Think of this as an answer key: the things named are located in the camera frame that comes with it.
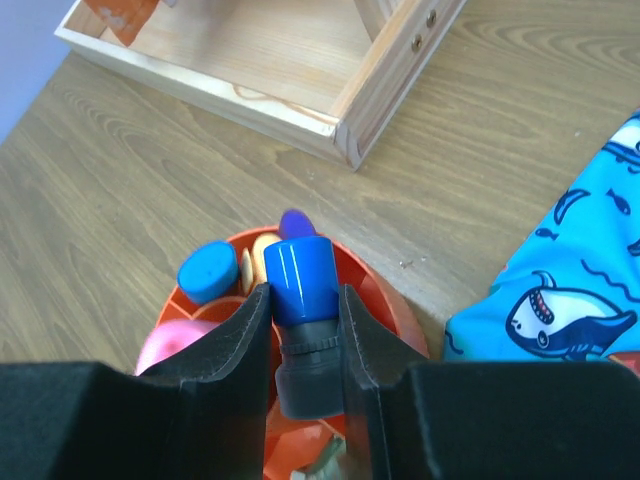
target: shark print fabric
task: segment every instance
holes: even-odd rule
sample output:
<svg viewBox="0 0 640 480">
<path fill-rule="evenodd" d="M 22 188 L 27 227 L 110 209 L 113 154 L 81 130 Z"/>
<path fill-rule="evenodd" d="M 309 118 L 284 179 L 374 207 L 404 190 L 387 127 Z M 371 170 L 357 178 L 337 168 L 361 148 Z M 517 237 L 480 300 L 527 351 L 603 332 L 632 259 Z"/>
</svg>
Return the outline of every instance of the shark print fabric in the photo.
<svg viewBox="0 0 640 480">
<path fill-rule="evenodd" d="M 448 322 L 445 360 L 618 361 L 640 374 L 640 110 Z"/>
</svg>

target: purple toy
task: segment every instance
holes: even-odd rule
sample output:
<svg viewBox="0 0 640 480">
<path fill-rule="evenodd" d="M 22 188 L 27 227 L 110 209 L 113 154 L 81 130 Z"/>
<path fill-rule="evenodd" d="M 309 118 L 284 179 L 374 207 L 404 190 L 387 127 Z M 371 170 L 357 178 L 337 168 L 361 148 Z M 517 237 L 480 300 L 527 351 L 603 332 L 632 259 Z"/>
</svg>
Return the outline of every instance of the purple toy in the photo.
<svg viewBox="0 0 640 480">
<path fill-rule="evenodd" d="M 309 217 L 300 210 L 291 209 L 282 214 L 278 235 L 283 240 L 290 240 L 292 238 L 311 237 L 317 234 Z"/>
</svg>

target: blue cylinder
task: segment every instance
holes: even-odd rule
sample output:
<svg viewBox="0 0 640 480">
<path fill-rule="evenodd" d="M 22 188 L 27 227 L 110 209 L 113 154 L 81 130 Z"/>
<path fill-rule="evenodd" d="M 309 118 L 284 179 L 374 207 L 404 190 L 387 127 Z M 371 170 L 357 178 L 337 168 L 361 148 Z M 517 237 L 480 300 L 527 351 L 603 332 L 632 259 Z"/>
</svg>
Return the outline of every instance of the blue cylinder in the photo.
<svg viewBox="0 0 640 480">
<path fill-rule="evenodd" d="M 198 248 L 178 270 L 178 286 L 196 305 L 221 297 L 237 279 L 236 252 L 221 240 Z"/>
<path fill-rule="evenodd" d="M 264 259 L 276 325 L 338 318 L 338 274 L 331 240 L 284 240 L 267 247 Z"/>
</svg>

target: screw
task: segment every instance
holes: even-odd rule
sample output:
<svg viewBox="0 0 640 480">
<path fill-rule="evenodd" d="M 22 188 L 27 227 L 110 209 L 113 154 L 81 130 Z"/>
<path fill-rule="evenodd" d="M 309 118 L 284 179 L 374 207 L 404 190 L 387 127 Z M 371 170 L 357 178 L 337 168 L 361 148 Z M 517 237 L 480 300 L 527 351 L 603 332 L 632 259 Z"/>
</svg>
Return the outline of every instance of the screw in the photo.
<svg viewBox="0 0 640 480">
<path fill-rule="evenodd" d="M 411 43 L 411 50 L 417 52 L 422 47 L 422 35 L 416 35 L 413 37 L 413 42 Z"/>
<path fill-rule="evenodd" d="M 435 23 L 436 23 L 436 11 L 431 10 L 429 12 L 429 16 L 427 17 L 427 28 L 433 27 Z"/>
</svg>

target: pink toy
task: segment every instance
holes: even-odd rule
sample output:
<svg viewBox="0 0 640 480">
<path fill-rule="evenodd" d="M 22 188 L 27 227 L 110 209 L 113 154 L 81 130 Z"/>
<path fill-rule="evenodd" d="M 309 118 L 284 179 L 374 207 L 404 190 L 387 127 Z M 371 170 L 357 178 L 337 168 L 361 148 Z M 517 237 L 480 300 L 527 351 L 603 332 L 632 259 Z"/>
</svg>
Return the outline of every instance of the pink toy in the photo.
<svg viewBox="0 0 640 480">
<path fill-rule="evenodd" d="M 144 342 L 135 374 L 140 375 L 152 365 L 178 353 L 218 325 L 217 322 L 187 319 L 170 320 L 159 325 Z"/>
</svg>

